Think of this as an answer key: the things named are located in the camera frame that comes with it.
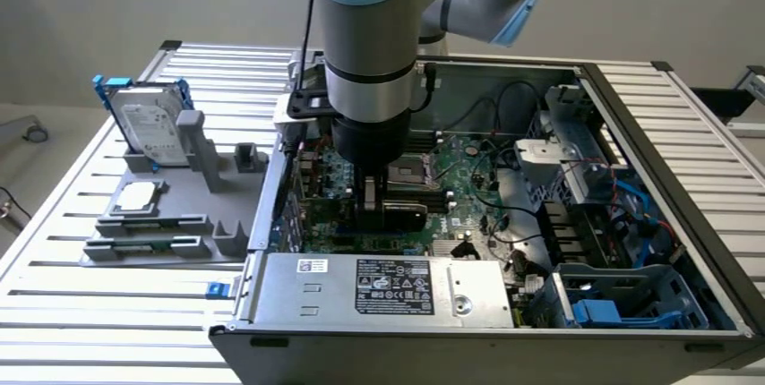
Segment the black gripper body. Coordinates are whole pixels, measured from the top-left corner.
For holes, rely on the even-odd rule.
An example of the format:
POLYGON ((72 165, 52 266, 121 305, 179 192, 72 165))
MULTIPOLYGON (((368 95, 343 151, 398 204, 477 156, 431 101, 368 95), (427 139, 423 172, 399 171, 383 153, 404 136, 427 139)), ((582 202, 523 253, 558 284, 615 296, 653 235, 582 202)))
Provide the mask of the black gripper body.
POLYGON ((331 133, 336 153, 354 166, 354 178, 378 175, 404 153, 411 112, 379 123, 363 123, 336 115, 331 133))

